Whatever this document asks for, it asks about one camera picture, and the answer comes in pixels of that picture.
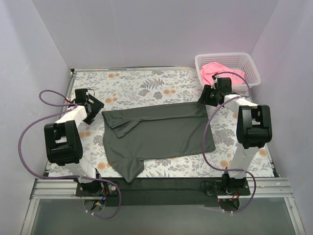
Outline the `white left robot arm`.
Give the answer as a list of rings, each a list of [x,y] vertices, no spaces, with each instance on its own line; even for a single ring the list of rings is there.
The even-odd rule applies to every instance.
[[[95,191],[103,184],[98,181],[100,173],[83,158],[83,146],[78,127],[81,123],[91,125],[104,104],[89,94],[88,89],[75,90],[75,99],[59,120],[44,126],[45,146],[48,161],[65,167],[83,190]]]

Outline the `dark grey t shirt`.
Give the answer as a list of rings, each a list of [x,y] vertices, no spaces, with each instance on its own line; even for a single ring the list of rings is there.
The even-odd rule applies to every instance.
[[[145,160],[212,152],[216,149],[205,105],[197,102],[103,111],[107,160],[126,182]]]

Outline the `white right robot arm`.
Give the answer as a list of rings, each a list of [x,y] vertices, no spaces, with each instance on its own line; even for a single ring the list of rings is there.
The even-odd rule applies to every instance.
[[[215,106],[217,109],[213,114],[220,108],[227,108],[237,114],[238,145],[231,163],[226,169],[214,167],[212,164],[209,166],[223,172],[221,178],[211,186],[211,191],[238,194],[247,188],[246,176],[254,156],[272,139],[270,108],[268,105],[258,105],[244,96],[232,93],[229,85],[215,89],[205,85],[198,103]]]

